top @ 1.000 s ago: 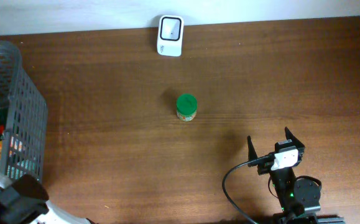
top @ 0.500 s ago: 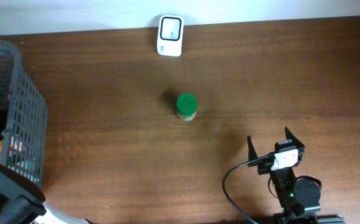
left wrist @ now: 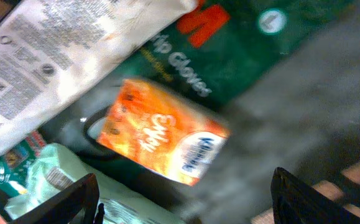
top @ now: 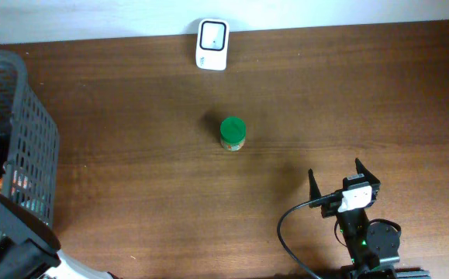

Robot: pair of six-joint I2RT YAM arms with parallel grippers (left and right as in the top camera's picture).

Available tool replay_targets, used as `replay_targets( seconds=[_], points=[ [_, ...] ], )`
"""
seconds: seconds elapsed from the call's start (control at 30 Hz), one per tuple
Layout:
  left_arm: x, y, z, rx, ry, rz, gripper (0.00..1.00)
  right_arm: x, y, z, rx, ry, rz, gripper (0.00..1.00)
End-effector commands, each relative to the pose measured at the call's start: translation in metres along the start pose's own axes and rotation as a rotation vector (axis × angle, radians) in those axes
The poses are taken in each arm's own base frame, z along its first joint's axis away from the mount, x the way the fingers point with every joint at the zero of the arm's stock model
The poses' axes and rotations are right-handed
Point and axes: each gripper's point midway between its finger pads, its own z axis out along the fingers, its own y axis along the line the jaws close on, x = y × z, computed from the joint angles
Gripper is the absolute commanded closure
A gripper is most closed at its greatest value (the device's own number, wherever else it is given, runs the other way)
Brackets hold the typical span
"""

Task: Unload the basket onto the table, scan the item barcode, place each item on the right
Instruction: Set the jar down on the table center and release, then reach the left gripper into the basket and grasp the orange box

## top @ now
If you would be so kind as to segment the green lid seasoning jar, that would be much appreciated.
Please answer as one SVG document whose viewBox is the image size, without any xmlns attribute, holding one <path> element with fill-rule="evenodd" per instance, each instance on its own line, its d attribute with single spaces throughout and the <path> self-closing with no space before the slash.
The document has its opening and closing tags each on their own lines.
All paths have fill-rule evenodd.
<svg viewBox="0 0 449 279">
<path fill-rule="evenodd" d="M 224 119 L 219 128 L 220 142 L 228 151 L 238 151 L 246 141 L 247 129 L 245 122 L 237 117 Z"/>
</svg>

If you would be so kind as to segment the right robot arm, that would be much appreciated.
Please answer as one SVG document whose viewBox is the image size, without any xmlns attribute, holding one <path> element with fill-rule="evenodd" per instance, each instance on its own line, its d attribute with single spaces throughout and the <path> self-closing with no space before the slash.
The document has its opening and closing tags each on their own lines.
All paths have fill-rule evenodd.
<svg viewBox="0 0 449 279">
<path fill-rule="evenodd" d="M 321 278 L 348 279 L 417 279 L 430 278 L 428 270 L 419 268 L 397 269 L 400 261 L 401 226 L 387 219 L 370 220 L 366 209 L 377 199 L 381 182 L 359 160 L 355 160 L 357 173 L 343 179 L 342 188 L 322 195 L 309 170 L 310 201 L 320 207 L 323 218 L 335 217 L 344 245 L 352 264 L 339 270 L 319 274 Z"/>
</svg>

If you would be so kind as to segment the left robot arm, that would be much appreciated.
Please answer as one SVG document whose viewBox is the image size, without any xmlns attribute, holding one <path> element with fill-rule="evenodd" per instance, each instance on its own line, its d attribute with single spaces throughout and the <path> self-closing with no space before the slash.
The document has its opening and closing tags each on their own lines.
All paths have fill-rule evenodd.
<svg viewBox="0 0 449 279">
<path fill-rule="evenodd" d="M 51 229 L 0 193 L 1 279 L 114 279 L 68 256 Z"/>
</svg>

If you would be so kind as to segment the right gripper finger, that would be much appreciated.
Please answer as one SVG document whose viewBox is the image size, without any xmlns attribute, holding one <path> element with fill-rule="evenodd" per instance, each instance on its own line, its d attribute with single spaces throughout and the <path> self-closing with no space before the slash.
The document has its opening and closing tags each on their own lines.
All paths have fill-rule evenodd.
<svg viewBox="0 0 449 279">
<path fill-rule="evenodd" d="M 317 200 L 319 200 L 322 195 L 320 193 L 319 187 L 316 183 L 316 179 L 314 177 L 314 173 L 312 169 L 309 169 L 308 171 L 308 178 L 309 178 L 309 207 L 315 208 L 317 207 Z"/>
<path fill-rule="evenodd" d="M 355 159 L 355 167 L 356 167 L 356 171 L 358 174 L 363 174 L 364 177 L 367 179 L 367 181 L 370 184 L 378 184 L 379 183 L 379 179 L 377 179 L 377 177 L 375 175 L 373 175 L 373 173 L 371 173 L 364 165 L 363 163 L 360 161 L 359 158 Z"/>
</svg>

